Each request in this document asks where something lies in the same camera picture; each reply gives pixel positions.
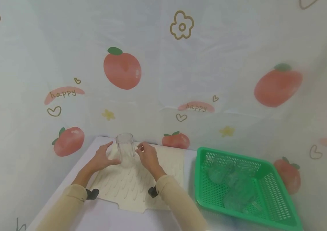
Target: green plastic basket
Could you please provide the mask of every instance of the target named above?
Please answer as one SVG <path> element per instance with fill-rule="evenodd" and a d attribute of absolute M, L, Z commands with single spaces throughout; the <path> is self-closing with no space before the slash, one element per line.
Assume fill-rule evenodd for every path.
<path fill-rule="evenodd" d="M 257 192 L 256 202 L 262 206 L 262 213 L 251 214 L 252 209 L 254 209 L 252 205 L 246 207 L 249 213 L 238 212 L 224 207 L 223 198 L 229 187 L 226 184 L 213 183 L 207 174 L 215 155 L 228 156 L 234 161 L 246 162 L 255 168 L 256 174 L 252 181 Z M 303 230 L 302 223 L 283 181 L 278 175 L 276 168 L 268 161 L 226 151 L 204 147 L 199 148 L 196 159 L 195 194 L 196 201 L 205 209 L 286 231 Z"/>

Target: beige sleeve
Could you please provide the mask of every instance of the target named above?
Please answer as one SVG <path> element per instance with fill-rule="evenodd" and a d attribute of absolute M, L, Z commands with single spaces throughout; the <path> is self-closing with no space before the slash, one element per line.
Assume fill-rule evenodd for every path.
<path fill-rule="evenodd" d="M 156 183 L 157 193 L 170 207 L 183 231 L 206 231 L 207 222 L 188 193 L 170 175 L 160 177 Z"/>
<path fill-rule="evenodd" d="M 86 199 L 87 192 L 83 186 L 69 185 L 44 216 L 37 231 L 69 231 Z"/>

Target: heart outline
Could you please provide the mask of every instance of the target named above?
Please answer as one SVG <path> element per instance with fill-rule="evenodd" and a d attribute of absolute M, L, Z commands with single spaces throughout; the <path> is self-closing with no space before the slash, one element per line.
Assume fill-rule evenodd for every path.
<path fill-rule="evenodd" d="M 314 158 L 314 157 L 312 157 L 312 154 L 311 154 L 311 152 L 312 152 L 312 149 L 314 149 L 314 154 L 321 154 L 321 156 L 320 157 L 318 157 L 318 158 Z M 311 148 L 310 148 L 310 158 L 312 159 L 312 160 L 318 160 L 318 159 L 320 159 L 321 157 L 323 157 L 323 153 L 322 152 L 319 152 L 319 151 L 317 151 L 317 145 L 316 144 L 314 144 Z"/>
<path fill-rule="evenodd" d="M 52 115 L 51 113 L 49 113 L 49 111 L 54 112 L 57 108 L 60 109 L 60 112 L 59 112 L 58 115 Z M 61 114 L 61 111 L 62 111 L 62 108 L 61 108 L 60 106 L 55 107 L 53 110 L 52 110 L 51 108 L 47 109 L 47 113 L 48 113 L 50 116 L 53 116 L 53 117 L 57 117 L 57 116 L 59 116 L 59 115 Z"/>
<path fill-rule="evenodd" d="M 299 0 L 299 7 L 302 9 L 302 10 L 306 10 L 308 9 L 310 6 L 314 5 L 315 3 L 317 2 L 317 0 L 314 0 L 310 5 L 308 5 L 307 7 L 303 7 L 302 6 L 302 0 Z"/>
<path fill-rule="evenodd" d="M 212 102 L 216 102 L 217 100 L 219 100 L 219 97 L 217 97 L 216 95 L 214 95 L 214 96 L 212 97 Z"/>
<path fill-rule="evenodd" d="M 81 84 L 81 80 L 78 80 L 76 77 L 74 78 L 74 81 L 77 85 Z"/>
<path fill-rule="evenodd" d="M 179 121 L 179 122 L 183 122 L 183 121 L 185 121 L 186 119 L 188 119 L 188 116 L 187 115 L 180 115 L 179 113 L 178 114 L 176 114 L 176 119 Z"/>

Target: clear plastic cup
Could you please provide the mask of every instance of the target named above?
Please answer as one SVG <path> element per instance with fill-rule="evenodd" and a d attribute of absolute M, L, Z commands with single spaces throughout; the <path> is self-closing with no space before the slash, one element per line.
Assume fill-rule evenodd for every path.
<path fill-rule="evenodd" d="M 238 161 L 235 163 L 233 170 L 226 175 L 224 181 L 229 187 L 232 187 L 238 180 L 253 178 L 255 174 L 256 170 L 251 164 Z"/>
<path fill-rule="evenodd" d="M 227 156 L 216 155 L 208 170 L 209 178 L 216 184 L 225 182 L 225 179 L 235 170 L 235 163 Z"/>
<path fill-rule="evenodd" d="M 260 214 L 262 207 L 256 202 L 257 192 L 251 178 L 240 178 L 234 182 L 224 196 L 226 209 L 246 214 Z"/>
<path fill-rule="evenodd" d="M 133 135 L 122 133 L 116 137 L 117 150 L 122 166 L 129 166 L 134 162 L 135 146 Z"/>

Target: black clip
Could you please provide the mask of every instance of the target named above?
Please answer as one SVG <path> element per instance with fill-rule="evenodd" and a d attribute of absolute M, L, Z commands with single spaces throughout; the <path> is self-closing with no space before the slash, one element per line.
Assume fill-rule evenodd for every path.
<path fill-rule="evenodd" d="M 156 186 L 155 187 L 151 187 L 148 189 L 148 194 L 152 197 L 155 198 L 156 196 L 158 196 L 157 190 L 156 190 Z"/>
<path fill-rule="evenodd" d="M 87 200 L 95 200 L 96 197 L 99 194 L 99 190 L 98 189 L 93 189 L 93 191 L 90 191 L 89 189 L 86 189 L 87 191 Z"/>

